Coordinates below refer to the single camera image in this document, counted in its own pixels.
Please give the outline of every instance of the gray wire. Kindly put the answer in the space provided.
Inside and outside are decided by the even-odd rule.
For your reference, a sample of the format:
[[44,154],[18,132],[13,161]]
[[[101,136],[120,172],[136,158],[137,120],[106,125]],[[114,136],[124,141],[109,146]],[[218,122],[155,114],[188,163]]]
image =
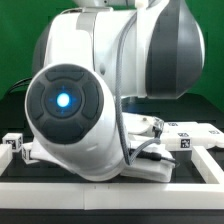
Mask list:
[[128,23],[125,25],[124,29],[121,32],[121,36],[118,42],[118,51],[117,51],[117,60],[116,60],[116,88],[115,88],[115,110],[116,110],[116,120],[117,120],[117,126],[118,126],[118,132],[120,137],[120,143],[124,154],[124,159],[126,164],[131,165],[135,158],[138,156],[138,154],[148,145],[156,143],[160,144],[159,139],[151,139],[142,145],[140,145],[136,151],[131,155],[129,155],[130,148],[127,145],[127,139],[125,135],[124,130],[124,122],[123,122],[123,116],[122,116],[122,104],[121,104],[121,76],[122,76],[122,55],[123,55],[123,49],[124,49],[124,43],[126,36],[133,26],[133,24],[137,20],[137,12],[131,17],[131,19],[128,21]]
[[142,143],[137,149],[135,149],[135,151],[132,153],[131,155],[131,163],[134,162],[134,160],[136,159],[136,157],[138,156],[138,154],[147,146],[151,145],[151,144],[160,144],[161,140],[159,138],[154,138],[154,139],[150,139],[144,143]]

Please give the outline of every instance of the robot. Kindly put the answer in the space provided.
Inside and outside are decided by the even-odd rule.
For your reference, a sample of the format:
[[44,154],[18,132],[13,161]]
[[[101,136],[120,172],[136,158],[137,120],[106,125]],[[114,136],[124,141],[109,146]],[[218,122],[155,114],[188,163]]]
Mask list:
[[[33,159],[91,181],[169,182],[178,165],[169,151],[224,147],[209,124],[122,113],[123,97],[176,99],[200,77],[203,36],[184,0],[136,0],[124,11],[75,2],[86,7],[58,15],[36,45],[25,99]],[[208,138],[211,129],[219,134]]]

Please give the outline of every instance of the black cable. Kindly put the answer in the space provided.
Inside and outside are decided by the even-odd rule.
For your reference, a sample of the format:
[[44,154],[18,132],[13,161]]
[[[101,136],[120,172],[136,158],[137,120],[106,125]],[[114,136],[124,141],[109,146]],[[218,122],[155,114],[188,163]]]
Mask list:
[[[130,149],[130,154],[133,154],[135,151],[136,151],[135,149]],[[157,161],[157,162],[159,162],[161,160],[164,160],[164,161],[173,163],[175,165],[175,168],[177,168],[177,167],[180,166],[180,163],[176,159],[164,157],[160,153],[157,153],[157,152],[145,152],[145,151],[141,151],[138,154],[137,158],[150,159],[152,161]]]
[[32,78],[25,78],[25,79],[22,79],[22,80],[16,82],[10,88],[8,88],[8,90],[4,94],[4,97],[7,96],[7,95],[9,95],[14,89],[17,89],[19,87],[28,86],[29,83],[27,83],[27,82],[29,82],[31,80],[32,80]]
[[128,0],[125,0],[127,9],[129,8]]

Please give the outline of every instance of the white block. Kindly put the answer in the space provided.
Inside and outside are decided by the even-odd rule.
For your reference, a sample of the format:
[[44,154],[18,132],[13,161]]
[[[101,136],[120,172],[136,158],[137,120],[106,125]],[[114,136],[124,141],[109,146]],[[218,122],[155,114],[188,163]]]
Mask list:
[[224,184],[223,170],[204,147],[193,147],[191,160],[207,184]]
[[3,144],[11,144],[12,152],[20,152],[23,144],[23,134],[8,133],[2,138]]
[[26,164],[37,163],[39,160],[32,159],[30,154],[32,150],[33,142],[25,143],[22,145],[22,158]]
[[7,168],[12,160],[12,146],[11,145],[0,145],[0,176]]

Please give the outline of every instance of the cable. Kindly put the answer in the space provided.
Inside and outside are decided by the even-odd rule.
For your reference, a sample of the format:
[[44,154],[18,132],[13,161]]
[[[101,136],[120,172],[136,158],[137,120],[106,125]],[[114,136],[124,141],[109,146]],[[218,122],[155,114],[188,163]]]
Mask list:
[[131,155],[131,157],[129,155],[130,147],[128,147],[127,145],[127,139],[125,135],[124,122],[123,122],[123,116],[122,116],[122,104],[121,104],[122,54],[123,54],[126,36],[129,30],[131,29],[131,27],[133,26],[133,24],[136,22],[136,20],[137,20],[137,12],[131,17],[131,19],[127,22],[127,24],[125,25],[124,29],[121,32],[120,39],[118,42],[118,51],[117,51],[117,60],[116,60],[116,88],[115,88],[116,121],[117,121],[120,143],[123,150],[124,159],[126,164],[128,165],[131,165],[133,163],[138,153],[140,153],[146,146],[153,143],[160,144],[160,141],[158,139],[152,139],[149,142],[143,143],[141,146],[139,146],[139,148],[136,149],[136,153]]
[[[130,149],[130,153],[134,153],[136,150],[135,149]],[[160,153],[157,153],[157,152],[145,152],[145,151],[141,151],[137,158],[141,158],[141,159],[150,159],[152,161],[161,161],[161,160],[164,160],[164,161],[167,161],[167,162],[170,162],[172,164],[175,165],[175,168],[179,167],[180,166],[180,163],[176,160],[176,159],[173,159],[173,158],[168,158],[168,157],[164,157],[162,156]]]
[[128,0],[125,0],[127,9],[129,8]]
[[25,78],[25,79],[22,79],[22,80],[16,82],[5,92],[4,97],[9,95],[14,89],[17,89],[17,88],[23,87],[23,86],[28,86],[29,83],[27,83],[27,82],[29,82],[31,80],[32,80],[32,78]]

